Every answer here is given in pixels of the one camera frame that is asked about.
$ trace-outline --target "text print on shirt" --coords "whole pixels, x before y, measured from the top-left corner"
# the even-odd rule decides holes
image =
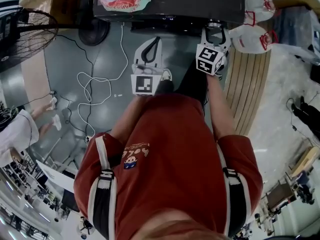
[[[122,154],[122,158],[126,157],[126,160],[123,163],[124,169],[131,169],[137,165],[138,162],[138,155],[144,155],[144,157],[147,157],[149,153],[149,143],[139,143],[134,144],[131,146],[127,146]]]

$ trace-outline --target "black shoe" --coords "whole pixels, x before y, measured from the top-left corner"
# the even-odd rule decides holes
[[[291,104],[291,110],[293,113],[295,112],[296,109],[297,109],[296,105],[294,103]]]
[[[300,97],[300,105],[305,103],[305,98],[303,96]]]

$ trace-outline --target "red t-shirt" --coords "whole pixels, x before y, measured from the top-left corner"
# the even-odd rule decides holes
[[[103,139],[108,159],[123,154],[121,164],[113,169],[116,239],[129,240],[153,215],[166,209],[183,211],[206,228],[223,233],[227,201],[217,143],[227,167],[246,178],[252,212],[260,200],[263,182],[250,140],[230,135],[216,143],[201,104],[193,98],[180,94],[153,97],[125,146],[109,134]],[[100,173],[92,139],[74,182],[76,202],[86,217],[90,188]]]

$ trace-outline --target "white cable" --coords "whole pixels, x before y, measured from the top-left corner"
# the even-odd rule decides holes
[[[124,23],[123,23],[123,25],[121,25],[121,40],[120,40],[120,46],[121,46],[122,52],[123,52],[123,54],[124,54],[124,56],[125,56],[125,59],[126,59],[126,65],[125,65],[124,69],[122,70],[121,74],[120,74],[117,78],[115,78],[115,79],[108,79],[108,78],[105,78],[105,77],[91,77],[90,75],[88,75],[88,74],[85,73],[85,72],[80,72],[80,73],[78,73],[78,75],[76,76],[76,78],[77,78],[77,80],[78,80],[78,83],[79,83],[79,84],[82,86],[82,88],[83,88],[84,96],[85,96],[85,98],[87,99],[88,102],[91,102],[91,101],[92,101],[92,97],[91,97],[91,95],[90,95],[90,92],[89,92],[88,89],[87,89],[87,86],[90,84],[90,82],[91,82],[92,80],[98,81],[98,82],[100,82],[100,83],[104,83],[104,82],[108,82],[108,83],[109,83],[110,95],[109,95],[107,98],[105,98],[102,102],[100,102],[100,103],[94,103],[94,104],[90,104],[90,103],[79,103],[79,104],[78,104],[78,108],[77,108],[78,114],[79,114],[81,120],[84,121],[87,125],[89,125],[89,126],[91,127],[91,129],[93,130],[93,135],[96,134],[95,129],[93,128],[93,126],[92,126],[90,123],[88,123],[87,121],[85,121],[85,120],[83,119],[83,117],[82,117],[81,114],[80,114],[79,108],[80,108],[81,105],[87,105],[87,106],[97,106],[97,105],[101,105],[101,104],[104,103],[107,99],[109,99],[109,98],[111,97],[111,95],[112,95],[112,88],[111,88],[111,83],[110,83],[110,82],[111,82],[111,81],[116,81],[116,80],[120,79],[121,76],[123,75],[123,73],[125,72],[126,68],[128,67],[128,64],[129,64],[129,60],[128,60],[127,54],[126,54],[126,52],[125,52],[125,50],[124,50],[124,47],[123,47],[123,45],[122,45],[123,37],[124,37]],[[86,75],[87,77],[90,78],[90,80],[86,83],[85,86],[83,86],[82,83],[79,81],[79,75],[81,75],[81,74],[84,74],[84,75]]]

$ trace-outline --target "white floor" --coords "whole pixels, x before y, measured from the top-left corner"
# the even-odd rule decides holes
[[[285,172],[289,172],[294,157],[310,146],[310,142],[291,126],[291,113],[286,108],[289,98],[304,95],[305,102],[320,93],[320,85],[310,80],[311,65],[274,47],[261,103],[248,137],[264,180],[263,191],[272,188]],[[320,94],[310,103],[320,109]],[[309,128],[294,115],[292,123],[313,145],[320,145]]]

